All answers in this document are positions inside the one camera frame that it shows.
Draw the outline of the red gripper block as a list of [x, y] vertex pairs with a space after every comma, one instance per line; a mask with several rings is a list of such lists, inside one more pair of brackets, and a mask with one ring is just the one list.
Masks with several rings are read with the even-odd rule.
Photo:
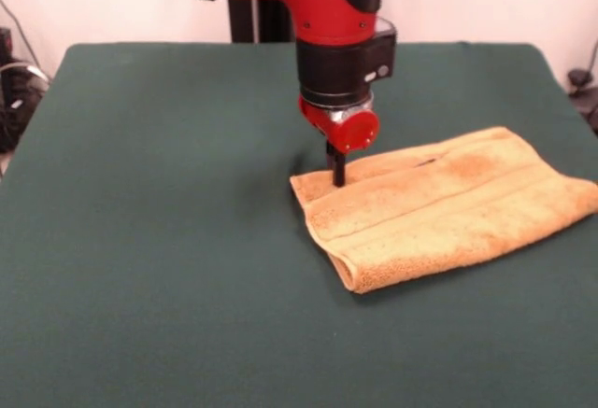
[[299, 108], [308, 123], [326, 138], [326, 164], [332, 166], [333, 184], [342, 188], [346, 182], [344, 154], [368, 148], [379, 132], [380, 123], [373, 109], [373, 100], [332, 110], [314, 106], [300, 98]]

